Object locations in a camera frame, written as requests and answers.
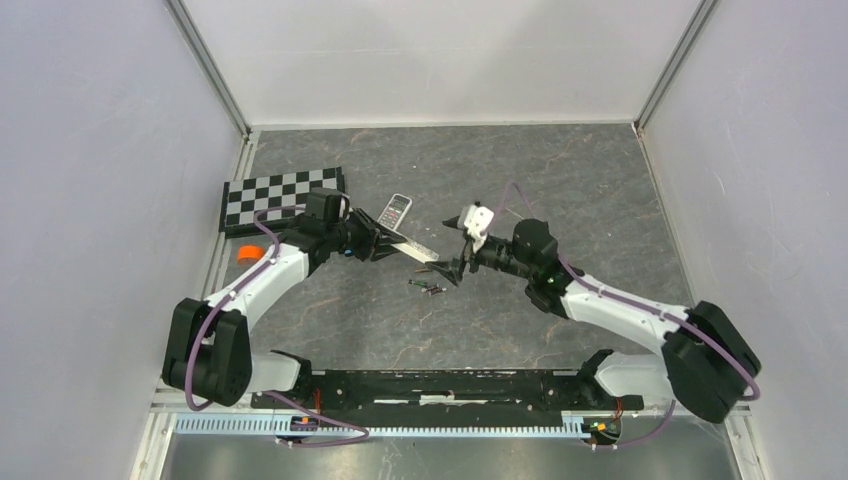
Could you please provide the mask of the white long remote control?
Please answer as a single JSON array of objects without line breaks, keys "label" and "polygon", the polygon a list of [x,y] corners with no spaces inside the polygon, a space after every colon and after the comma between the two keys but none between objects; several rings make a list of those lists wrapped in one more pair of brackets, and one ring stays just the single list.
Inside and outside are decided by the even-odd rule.
[{"label": "white long remote control", "polygon": [[422,264],[439,260],[438,253],[413,240],[395,243],[392,247]]}]

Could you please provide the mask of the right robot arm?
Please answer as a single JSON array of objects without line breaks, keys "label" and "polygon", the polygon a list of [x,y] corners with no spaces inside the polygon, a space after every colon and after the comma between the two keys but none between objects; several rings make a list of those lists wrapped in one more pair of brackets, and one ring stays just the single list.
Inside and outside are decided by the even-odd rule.
[{"label": "right robot arm", "polygon": [[519,221],[511,238],[487,229],[493,213],[470,206],[445,220],[461,232],[461,253],[430,267],[452,284],[486,267],[526,280],[525,294],[540,311],[605,329],[650,351],[606,356],[577,382],[580,400],[602,408],[616,396],[648,395],[681,403],[700,419],[721,423],[740,401],[755,401],[762,364],[716,304],[693,307],[649,301],[606,285],[570,265],[547,222]]}]

